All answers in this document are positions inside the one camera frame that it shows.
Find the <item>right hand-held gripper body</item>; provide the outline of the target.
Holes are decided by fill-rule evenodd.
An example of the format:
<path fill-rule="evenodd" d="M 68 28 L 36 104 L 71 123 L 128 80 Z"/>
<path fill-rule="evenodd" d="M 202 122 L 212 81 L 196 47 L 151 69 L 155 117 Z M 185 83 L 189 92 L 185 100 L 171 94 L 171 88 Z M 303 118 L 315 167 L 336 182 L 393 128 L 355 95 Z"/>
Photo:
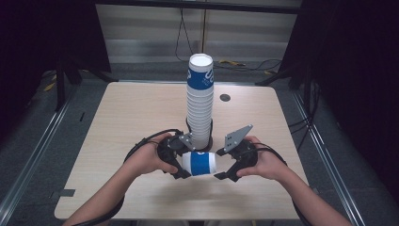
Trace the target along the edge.
<path fill-rule="evenodd" d="M 253 125 L 249 124 L 225 136 L 224 149 L 227 152 L 231 151 L 231 158 L 235 160 L 233 165 L 238 165 L 240 170 L 253 167 L 258 161 L 255 145 L 246 140 L 246 136 L 252 128 Z"/>

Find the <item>black metal stand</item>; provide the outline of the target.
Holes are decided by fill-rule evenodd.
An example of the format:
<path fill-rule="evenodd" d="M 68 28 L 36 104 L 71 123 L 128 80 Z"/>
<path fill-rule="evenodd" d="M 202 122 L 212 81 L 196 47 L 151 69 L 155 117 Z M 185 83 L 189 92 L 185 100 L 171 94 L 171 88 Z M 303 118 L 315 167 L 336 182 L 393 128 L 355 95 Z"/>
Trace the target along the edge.
<path fill-rule="evenodd" d="M 68 78 L 72 85 L 80 85 L 83 81 L 80 70 L 87 70 L 106 83 L 118 82 L 118 79 L 106 75 L 78 57 L 62 56 L 56 63 L 56 111 L 66 104 L 65 78 Z"/>
<path fill-rule="evenodd" d="M 255 86 L 267 87 L 272 83 L 285 78 L 289 78 L 288 88 L 291 90 L 299 90 L 301 86 L 308 89 L 312 80 L 311 69 L 300 65 L 292 66 L 274 73 L 263 81 L 256 82 Z"/>

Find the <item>stack of paper cups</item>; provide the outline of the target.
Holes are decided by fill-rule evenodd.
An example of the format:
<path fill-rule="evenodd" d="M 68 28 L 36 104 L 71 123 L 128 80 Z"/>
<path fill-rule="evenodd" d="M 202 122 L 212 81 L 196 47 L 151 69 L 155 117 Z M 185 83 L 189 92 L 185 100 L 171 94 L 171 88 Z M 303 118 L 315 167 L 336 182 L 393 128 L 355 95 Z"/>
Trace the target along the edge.
<path fill-rule="evenodd" d="M 196 150 L 209 144 L 214 100 L 213 59 L 206 54 L 194 54 L 189 59 L 186 100 L 187 123 Z"/>

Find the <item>blue white paper cup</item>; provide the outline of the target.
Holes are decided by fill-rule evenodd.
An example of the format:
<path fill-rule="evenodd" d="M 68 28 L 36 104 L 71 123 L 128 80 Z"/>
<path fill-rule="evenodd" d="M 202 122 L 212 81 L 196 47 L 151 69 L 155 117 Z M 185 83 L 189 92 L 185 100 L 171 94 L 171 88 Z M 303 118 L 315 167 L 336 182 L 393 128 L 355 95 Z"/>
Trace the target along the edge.
<path fill-rule="evenodd" d="M 183 169 L 193 176 L 216 173 L 214 153 L 184 153 L 182 163 Z"/>

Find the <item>black curtain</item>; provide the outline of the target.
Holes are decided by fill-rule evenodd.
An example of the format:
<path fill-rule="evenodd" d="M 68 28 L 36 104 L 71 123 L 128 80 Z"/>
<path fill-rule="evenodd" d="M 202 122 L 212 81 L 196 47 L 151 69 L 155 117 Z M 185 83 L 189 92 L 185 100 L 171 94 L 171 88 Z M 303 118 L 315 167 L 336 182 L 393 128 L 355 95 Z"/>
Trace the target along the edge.
<path fill-rule="evenodd" d="M 281 67 L 310 73 L 399 203 L 399 0 L 302 0 Z"/>
<path fill-rule="evenodd" d="M 93 0 L 0 0 L 0 141 L 60 59 L 110 70 Z"/>

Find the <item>black round cup holder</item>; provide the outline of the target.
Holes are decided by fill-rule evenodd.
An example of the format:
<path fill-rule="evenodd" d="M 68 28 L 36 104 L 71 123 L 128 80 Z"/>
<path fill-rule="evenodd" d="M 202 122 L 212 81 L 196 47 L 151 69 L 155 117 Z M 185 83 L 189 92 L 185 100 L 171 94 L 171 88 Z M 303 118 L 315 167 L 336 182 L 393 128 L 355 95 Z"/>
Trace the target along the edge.
<path fill-rule="evenodd" d="M 185 119 L 185 123 L 186 123 L 186 126 L 187 126 L 187 129 L 188 129 L 189 133 L 193 133 L 192 127 L 188 123 L 188 118 Z M 207 145 L 205 147 L 203 147 L 203 148 L 200 148 L 200 149 L 198 148 L 198 146 L 194 145 L 194 147 L 192 149 L 193 152 L 200 152 L 200 153 L 208 153 L 208 152 L 210 152 L 210 150 L 213 147 L 213 137 L 212 137 L 212 135 L 213 135 L 213 125 L 214 125 L 213 124 L 213 120 L 211 120 L 210 128 L 209 128 L 209 131 L 207 133 L 207 135 L 208 135 Z"/>

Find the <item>person's right hand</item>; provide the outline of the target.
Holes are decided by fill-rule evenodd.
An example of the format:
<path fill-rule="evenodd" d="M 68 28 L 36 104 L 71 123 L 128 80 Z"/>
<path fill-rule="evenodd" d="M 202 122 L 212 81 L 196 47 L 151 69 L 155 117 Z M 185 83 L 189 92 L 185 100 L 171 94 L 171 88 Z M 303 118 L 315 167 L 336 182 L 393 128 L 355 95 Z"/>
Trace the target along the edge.
<path fill-rule="evenodd" d="M 266 146 L 255 136 L 247 136 L 245 140 L 254 144 L 258 149 L 258 161 L 253 167 L 238 170 L 236 173 L 237 176 L 259 175 L 265 179 L 275 180 L 279 183 L 284 183 L 292 177 L 293 172 L 275 154 L 267 151 Z"/>

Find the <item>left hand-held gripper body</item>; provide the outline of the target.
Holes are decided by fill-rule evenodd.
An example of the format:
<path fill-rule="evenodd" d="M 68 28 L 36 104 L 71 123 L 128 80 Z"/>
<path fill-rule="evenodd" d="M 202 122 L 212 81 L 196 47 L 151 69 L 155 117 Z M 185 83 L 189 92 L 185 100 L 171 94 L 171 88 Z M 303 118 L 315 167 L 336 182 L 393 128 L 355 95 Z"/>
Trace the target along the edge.
<path fill-rule="evenodd" d="M 174 167 L 180 166 L 177 156 L 183 156 L 184 153 L 190 152 L 190 149 L 181 140 L 183 135 L 182 132 L 178 132 L 174 136 L 164 138 L 158 144 L 157 154 L 162 161 Z"/>

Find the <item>black floor tape piece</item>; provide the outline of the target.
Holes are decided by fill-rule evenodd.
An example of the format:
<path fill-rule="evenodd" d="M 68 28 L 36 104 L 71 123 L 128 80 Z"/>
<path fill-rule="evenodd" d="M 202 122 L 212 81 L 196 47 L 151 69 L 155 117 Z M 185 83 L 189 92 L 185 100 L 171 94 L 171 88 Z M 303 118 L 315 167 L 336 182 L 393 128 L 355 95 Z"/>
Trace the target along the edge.
<path fill-rule="evenodd" d="M 61 189 L 52 192 L 50 199 L 58 199 L 60 197 L 73 197 L 75 189 Z"/>

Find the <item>person's left hand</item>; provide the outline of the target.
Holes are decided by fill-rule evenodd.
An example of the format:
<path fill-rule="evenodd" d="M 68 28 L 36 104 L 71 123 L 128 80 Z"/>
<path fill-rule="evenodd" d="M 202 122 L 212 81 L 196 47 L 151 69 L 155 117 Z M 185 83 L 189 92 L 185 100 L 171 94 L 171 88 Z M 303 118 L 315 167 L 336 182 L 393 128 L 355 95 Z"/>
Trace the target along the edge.
<path fill-rule="evenodd" d="M 170 133 L 151 138 L 126 160 L 122 165 L 124 170 L 133 177 L 156 170 L 162 170 L 166 173 L 177 172 L 178 169 L 176 167 L 164 162 L 157 153 L 157 148 L 161 141 L 168 137 L 170 137 Z"/>

